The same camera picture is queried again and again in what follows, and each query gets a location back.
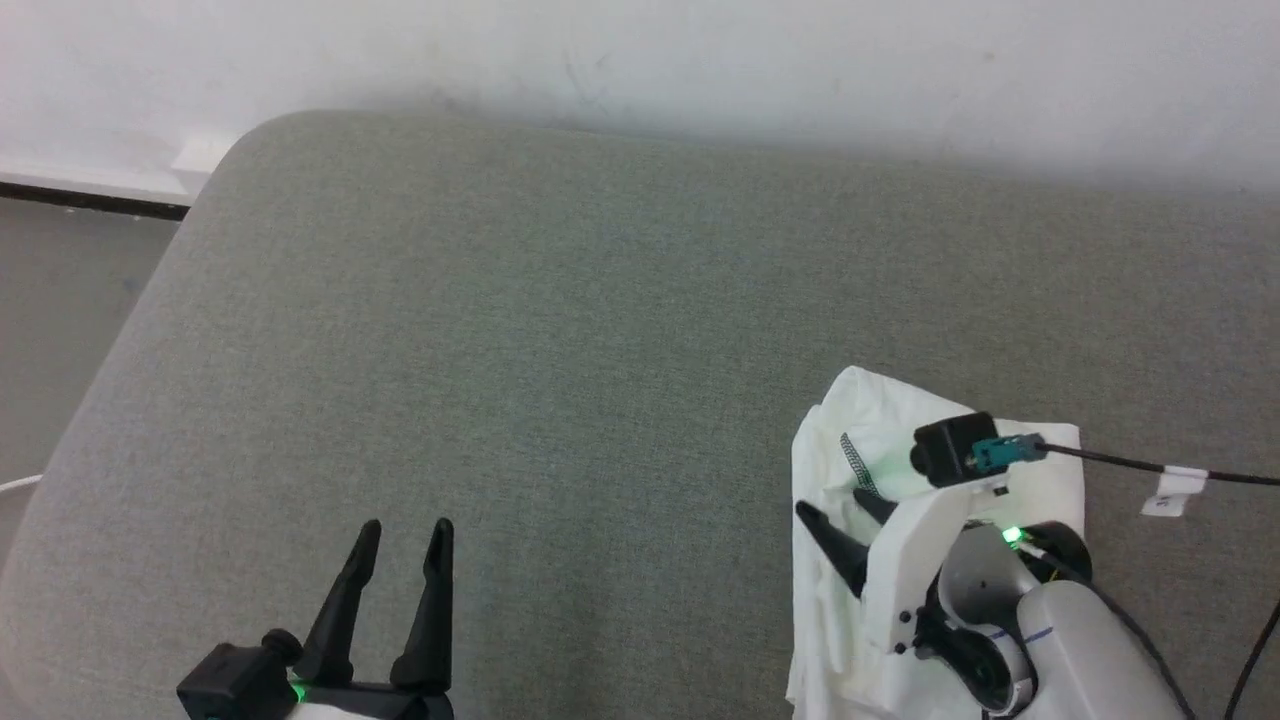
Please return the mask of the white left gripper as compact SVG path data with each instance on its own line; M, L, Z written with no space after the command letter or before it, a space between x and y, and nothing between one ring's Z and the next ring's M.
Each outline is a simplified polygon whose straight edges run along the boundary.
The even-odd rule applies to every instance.
M289 719L453 719L454 525L440 518L422 564L424 588L390 683L353 683L349 659L364 588L371 580L381 523L366 521L335 577L294 665L300 700Z

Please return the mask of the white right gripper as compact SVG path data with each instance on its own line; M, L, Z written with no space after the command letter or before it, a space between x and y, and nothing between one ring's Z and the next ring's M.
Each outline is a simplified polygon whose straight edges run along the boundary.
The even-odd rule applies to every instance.
M931 605L929 588L966 523L977 519L998 530L1012 524L1011 495L995 484L961 484L897 503L865 488L854 488L852 497L882 527L870 548L809 502L796 502L795 514L851 594L861 598L861 656L896 655L900 644L913 646L918 624L900 614Z

